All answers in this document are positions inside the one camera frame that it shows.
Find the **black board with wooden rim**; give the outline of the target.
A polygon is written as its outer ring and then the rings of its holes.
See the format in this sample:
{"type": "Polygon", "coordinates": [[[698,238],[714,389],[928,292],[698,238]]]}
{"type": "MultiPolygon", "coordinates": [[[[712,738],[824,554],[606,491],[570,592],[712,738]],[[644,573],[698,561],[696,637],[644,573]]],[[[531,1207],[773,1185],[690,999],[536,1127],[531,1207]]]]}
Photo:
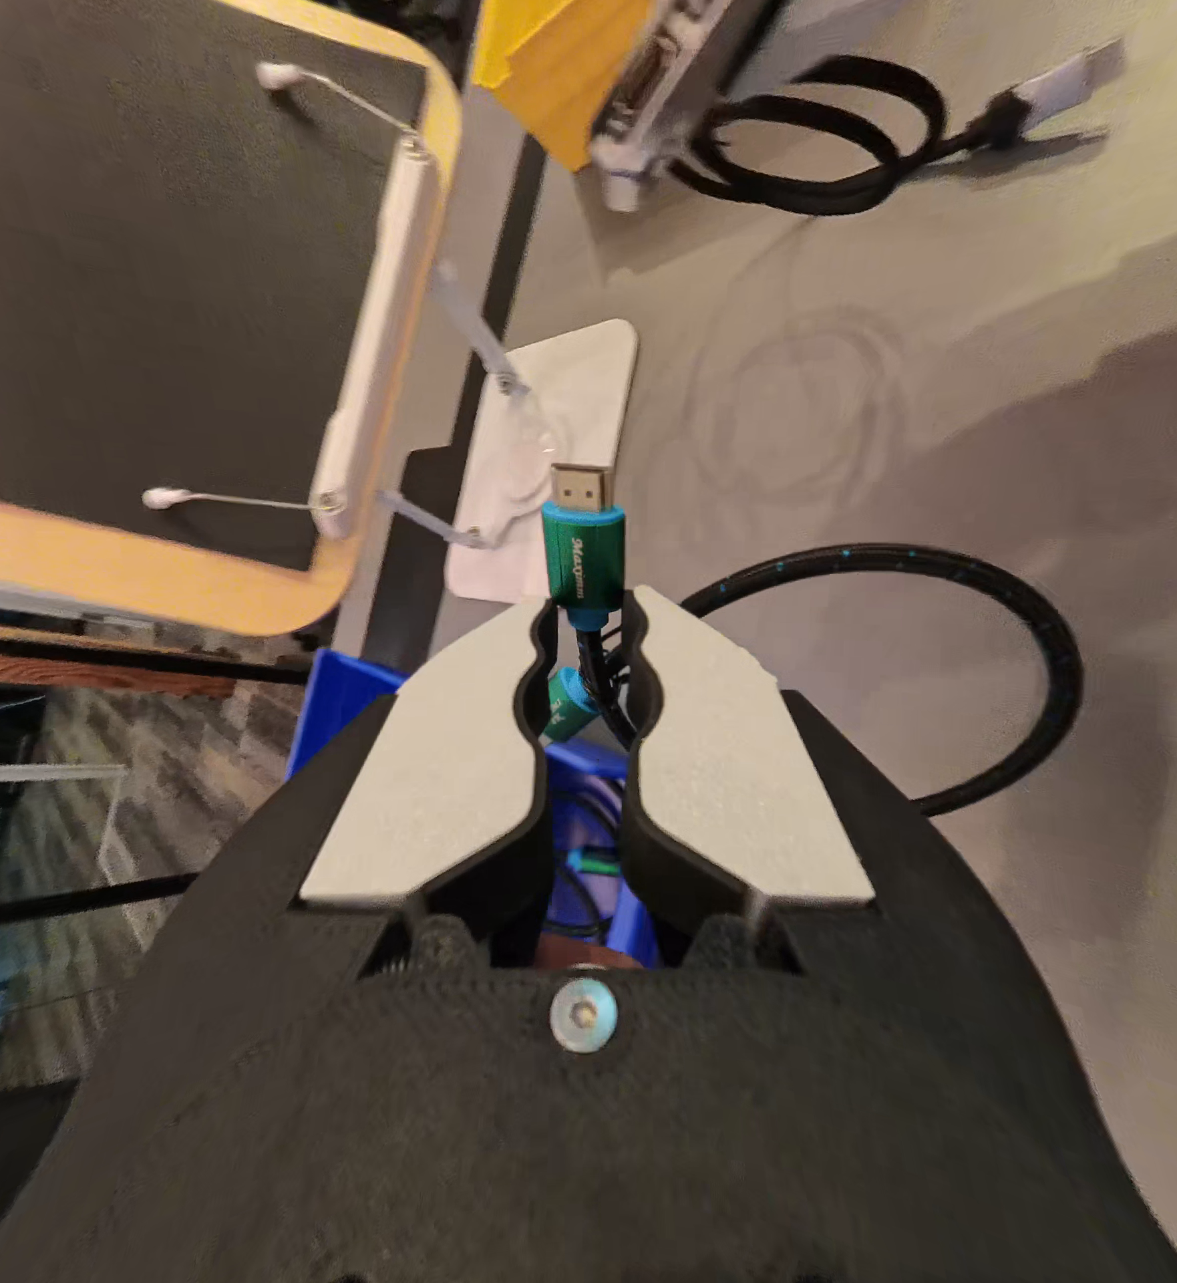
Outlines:
{"type": "Polygon", "coordinates": [[[427,49],[317,3],[0,3],[0,587],[335,608],[461,128],[427,49]]]}

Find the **yellow plastic bin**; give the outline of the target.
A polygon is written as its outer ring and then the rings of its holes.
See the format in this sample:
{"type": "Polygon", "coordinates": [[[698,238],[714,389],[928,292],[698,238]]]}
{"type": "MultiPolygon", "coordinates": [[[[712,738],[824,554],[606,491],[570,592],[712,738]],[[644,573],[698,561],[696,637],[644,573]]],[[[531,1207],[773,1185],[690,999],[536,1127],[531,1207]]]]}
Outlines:
{"type": "Polygon", "coordinates": [[[469,80],[578,173],[593,122],[655,11],[651,2],[482,2],[469,80]]]}

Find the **grey multiport hub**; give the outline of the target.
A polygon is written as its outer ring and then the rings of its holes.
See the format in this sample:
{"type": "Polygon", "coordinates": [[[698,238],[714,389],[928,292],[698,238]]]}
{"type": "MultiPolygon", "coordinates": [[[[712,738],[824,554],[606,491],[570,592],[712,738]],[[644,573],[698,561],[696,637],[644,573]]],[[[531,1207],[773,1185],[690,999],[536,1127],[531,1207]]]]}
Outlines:
{"type": "Polygon", "coordinates": [[[787,2],[661,2],[593,120],[610,212],[630,215],[766,42],[787,2]]]}

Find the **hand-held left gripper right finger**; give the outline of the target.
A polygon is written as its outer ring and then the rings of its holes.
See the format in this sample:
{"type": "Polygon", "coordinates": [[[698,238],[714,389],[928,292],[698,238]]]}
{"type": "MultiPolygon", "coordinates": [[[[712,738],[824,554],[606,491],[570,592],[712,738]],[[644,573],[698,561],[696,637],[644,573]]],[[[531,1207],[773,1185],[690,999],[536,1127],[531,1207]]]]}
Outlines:
{"type": "Polygon", "coordinates": [[[626,596],[624,642],[624,874],[661,965],[684,964],[707,928],[730,925],[753,956],[789,914],[874,914],[870,875],[773,674],[651,587],[626,596]]]}

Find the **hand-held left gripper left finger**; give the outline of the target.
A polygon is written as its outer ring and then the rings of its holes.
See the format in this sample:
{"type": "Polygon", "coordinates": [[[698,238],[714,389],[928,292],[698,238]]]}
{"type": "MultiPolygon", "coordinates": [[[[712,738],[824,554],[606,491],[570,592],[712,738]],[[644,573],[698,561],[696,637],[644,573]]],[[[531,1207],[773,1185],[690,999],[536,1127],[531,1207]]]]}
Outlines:
{"type": "Polygon", "coordinates": [[[440,650],[381,721],[298,890],[298,920],[388,933],[436,924],[497,969],[535,965],[558,870],[543,731],[556,610],[521,601],[440,650]]]}

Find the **blue plastic bin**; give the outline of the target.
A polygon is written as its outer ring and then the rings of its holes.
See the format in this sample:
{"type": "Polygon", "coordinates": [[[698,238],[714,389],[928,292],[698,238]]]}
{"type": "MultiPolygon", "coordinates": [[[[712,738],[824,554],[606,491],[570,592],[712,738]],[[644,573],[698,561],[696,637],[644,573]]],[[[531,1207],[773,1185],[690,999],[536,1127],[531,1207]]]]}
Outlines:
{"type": "MultiPolygon", "coordinates": [[[[378,700],[396,694],[405,678],[381,665],[333,650],[318,651],[296,721],[286,778],[292,779],[358,715],[378,700]]],[[[547,758],[551,804],[554,792],[560,789],[590,789],[614,782],[625,790],[628,762],[618,751],[576,738],[550,744],[547,758]]],[[[602,948],[628,955],[646,969],[661,967],[652,920],[626,883],[607,944],[602,948]]]]}

